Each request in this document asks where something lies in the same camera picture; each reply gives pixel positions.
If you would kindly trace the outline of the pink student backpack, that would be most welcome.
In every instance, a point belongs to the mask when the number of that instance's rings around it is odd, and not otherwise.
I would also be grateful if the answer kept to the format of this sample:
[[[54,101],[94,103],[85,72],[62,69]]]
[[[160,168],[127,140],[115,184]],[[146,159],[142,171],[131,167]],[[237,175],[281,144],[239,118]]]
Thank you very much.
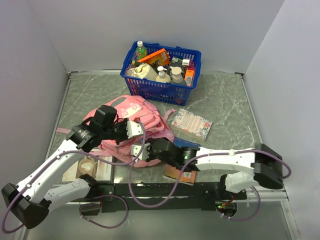
[[[131,147],[134,144],[146,144],[148,139],[166,138],[173,142],[174,134],[170,130],[166,121],[162,118],[157,108],[143,97],[138,95],[123,95],[108,104],[114,107],[120,118],[128,118],[128,121],[139,123],[143,130],[143,135],[136,136],[120,144],[115,140],[103,140],[102,137],[90,127],[90,118],[94,116],[96,110],[91,111],[79,125],[74,126],[55,154],[62,157],[62,161],[68,166],[83,158],[84,155],[95,157],[95,148],[100,148],[109,156],[114,156],[119,160],[118,166],[131,165],[136,168],[150,167],[161,162],[154,159],[150,162],[144,160],[134,160],[131,155]]]

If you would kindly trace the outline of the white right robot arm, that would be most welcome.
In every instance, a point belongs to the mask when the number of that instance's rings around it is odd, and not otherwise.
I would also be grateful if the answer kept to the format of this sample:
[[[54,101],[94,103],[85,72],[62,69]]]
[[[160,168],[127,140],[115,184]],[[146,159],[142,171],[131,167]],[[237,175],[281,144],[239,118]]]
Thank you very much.
[[[146,162],[160,160],[185,172],[231,171],[220,178],[218,193],[223,199],[255,186],[271,190],[283,187],[282,157],[263,143],[242,150],[214,150],[177,146],[162,137],[146,143],[138,158]]]

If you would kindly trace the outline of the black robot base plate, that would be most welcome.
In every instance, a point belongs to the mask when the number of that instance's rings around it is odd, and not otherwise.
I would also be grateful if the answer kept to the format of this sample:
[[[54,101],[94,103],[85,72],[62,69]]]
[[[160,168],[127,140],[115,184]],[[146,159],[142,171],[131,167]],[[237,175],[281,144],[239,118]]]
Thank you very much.
[[[174,186],[173,182],[164,183],[133,183],[131,185],[134,195],[137,199],[146,205],[155,205],[163,201],[171,192]],[[113,194],[123,198],[128,209],[131,211],[145,210],[132,198],[128,184],[114,183],[101,184],[95,196]],[[202,211],[215,211],[216,204],[219,202],[228,202],[232,200],[246,200],[245,190],[239,193],[227,193],[218,190],[217,182],[196,182],[193,185],[179,183],[173,195],[163,205],[156,207],[156,210],[182,210],[182,209],[200,209]]]

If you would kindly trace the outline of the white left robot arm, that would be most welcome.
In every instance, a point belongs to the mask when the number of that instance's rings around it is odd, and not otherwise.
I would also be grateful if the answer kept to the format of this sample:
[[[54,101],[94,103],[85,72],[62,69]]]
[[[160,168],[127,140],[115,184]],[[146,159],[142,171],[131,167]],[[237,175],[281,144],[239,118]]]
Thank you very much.
[[[1,190],[7,206],[27,229],[38,226],[54,207],[76,199],[95,200],[99,183],[87,173],[71,184],[51,190],[56,180],[103,140],[120,143],[129,138],[129,119],[118,119],[117,110],[99,107],[94,116],[74,126],[58,149],[32,174],[17,184],[7,183]]]

